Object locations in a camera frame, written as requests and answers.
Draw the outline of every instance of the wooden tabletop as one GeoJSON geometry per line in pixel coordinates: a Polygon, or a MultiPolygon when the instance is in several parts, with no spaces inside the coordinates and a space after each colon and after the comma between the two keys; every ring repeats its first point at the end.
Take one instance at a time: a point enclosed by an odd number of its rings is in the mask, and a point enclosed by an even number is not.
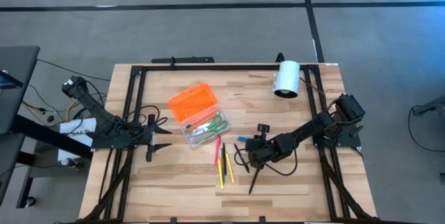
{"type": "MultiPolygon", "coordinates": [[[[113,71],[106,109],[122,115],[130,75],[130,64],[116,65],[113,71]]],[[[320,64],[323,87],[328,103],[344,93],[337,65],[320,64]]],[[[162,125],[173,134],[154,135],[154,143],[173,143],[159,150],[151,163],[145,162],[146,147],[136,149],[131,169],[125,222],[169,221],[328,221],[325,188],[321,175],[318,151],[312,139],[297,149],[298,168],[283,177],[264,168],[258,176],[252,195],[248,189],[254,175],[233,160],[233,143],[241,148],[238,136],[258,134],[257,124],[270,125],[268,137],[293,131],[312,119],[306,84],[300,82],[299,95],[294,99],[277,97],[272,92],[273,74],[277,71],[149,71],[144,87],[142,105],[153,104],[161,109],[168,121],[162,125]],[[222,135],[232,160],[235,184],[226,179],[220,189],[218,168],[213,164],[215,141],[191,149],[183,137],[178,122],[168,107],[168,100],[179,92],[206,82],[229,116],[232,128],[222,135]]],[[[136,100],[136,80],[133,104],[136,100]]],[[[142,113],[154,113],[143,109],[142,113]]],[[[362,158],[350,148],[337,148],[343,180],[356,201],[370,215],[375,209],[362,158]]],[[[87,215],[97,204],[108,150],[94,154],[79,217],[87,215]]],[[[106,178],[108,187],[113,157],[106,178]]],[[[290,156],[273,167],[286,173],[294,167],[290,156]]],[[[337,215],[341,216],[339,197],[332,186],[337,215]]],[[[120,189],[116,193],[112,216],[116,217],[120,189]]]]}

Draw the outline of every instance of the black metal frame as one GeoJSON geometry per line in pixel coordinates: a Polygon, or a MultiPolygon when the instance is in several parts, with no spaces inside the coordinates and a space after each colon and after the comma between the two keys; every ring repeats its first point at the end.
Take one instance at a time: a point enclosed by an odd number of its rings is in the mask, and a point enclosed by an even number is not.
{"type": "MultiPolygon", "coordinates": [[[[146,74],[149,71],[173,71],[173,70],[181,70],[181,71],[191,71],[191,70],[279,70],[280,65],[279,64],[272,64],[272,65],[160,65],[160,66],[139,66],[135,65],[131,67],[131,74],[129,79],[129,86],[127,90],[127,97],[125,99],[125,105],[124,105],[124,111],[122,112],[123,115],[127,115],[128,112],[130,112],[130,104],[131,104],[131,96],[133,95],[134,91],[134,84],[136,80],[136,76],[140,75],[139,80],[139,86],[138,86],[138,92],[136,95],[136,105],[135,105],[135,114],[133,119],[137,119],[138,115],[140,114],[140,108],[142,106],[142,97],[144,93],[144,85],[146,81],[146,74]]],[[[310,74],[314,74],[315,80],[316,80],[316,87],[319,89],[319,93],[323,93],[323,86],[321,82],[321,74],[318,65],[301,65],[300,70],[303,71],[303,74],[305,76],[306,82],[311,82],[311,76],[310,74]]],[[[309,105],[311,108],[311,114],[312,117],[315,118],[317,114],[317,107],[315,103],[314,93],[311,86],[307,86],[307,92],[309,95],[309,105]]],[[[320,96],[321,99],[321,109],[326,109],[326,102],[324,101],[324,97],[320,96]]],[[[128,151],[129,153],[127,155],[131,155],[134,153],[134,149],[131,149],[128,151]]],[[[319,147],[318,153],[320,156],[320,160],[327,161],[325,148],[319,147]]],[[[119,164],[120,160],[122,158],[122,150],[117,150],[115,155],[115,160],[113,162],[113,170],[111,172],[111,182],[115,181],[118,171],[119,171],[119,164]]],[[[331,149],[331,158],[334,164],[334,173],[339,182],[343,183],[342,177],[341,177],[341,171],[340,171],[340,165],[339,165],[339,158],[337,151],[334,148],[331,149]]],[[[330,213],[331,220],[334,220],[337,218],[337,213],[335,210],[335,203],[334,203],[334,196],[332,194],[332,187],[330,183],[329,175],[322,170],[323,174],[323,182],[325,185],[325,192],[326,192],[326,198],[327,198],[327,206],[330,213]]],[[[129,187],[129,175],[128,173],[126,177],[122,180],[122,191],[120,195],[120,201],[119,201],[119,207],[118,207],[118,219],[123,220],[124,218],[124,210],[125,210],[125,204],[127,201],[127,192],[129,187]]],[[[350,218],[349,214],[349,207],[345,199],[340,195],[341,199],[341,207],[343,210],[343,217],[344,218],[350,218]]],[[[109,219],[111,217],[111,208],[112,208],[112,198],[110,201],[108,201],[108,204],[106,205],[106,210],[104,214],[104,220],[109,219]]]]}

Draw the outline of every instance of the pencil case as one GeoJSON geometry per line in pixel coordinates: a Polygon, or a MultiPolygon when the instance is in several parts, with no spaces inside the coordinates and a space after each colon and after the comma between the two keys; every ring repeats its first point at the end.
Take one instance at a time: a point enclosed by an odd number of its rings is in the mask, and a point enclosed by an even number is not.
{"type": "Polygon", "coordinates": [[[191,147],[214,140],[231,127],[229,118],[207,83],[180,92],[170,99],[168,105],[191,147]]]}

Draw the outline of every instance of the yellow pencil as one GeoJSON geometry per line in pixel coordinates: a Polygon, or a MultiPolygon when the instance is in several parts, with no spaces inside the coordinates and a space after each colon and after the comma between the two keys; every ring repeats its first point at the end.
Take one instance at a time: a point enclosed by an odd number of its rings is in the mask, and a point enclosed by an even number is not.
{"type": "Polygon", "coordinates": [[[221,184],[221,189],[224,189],[224,184],[223,184],[223,173],[222,173],[222,169],[221,169],[221,158],[218,159],[218,172],[220,173],[220,184],[221,184]]]}
{"type": "Polygon", "coordinates": [[[235,184],[234,172],[232,171],[232,165],[230,164],[229,153],[225,153],[225,159],[227,160],[227,165],[229,166],[230,179],[232,179],[232,184],[235,184]]]}

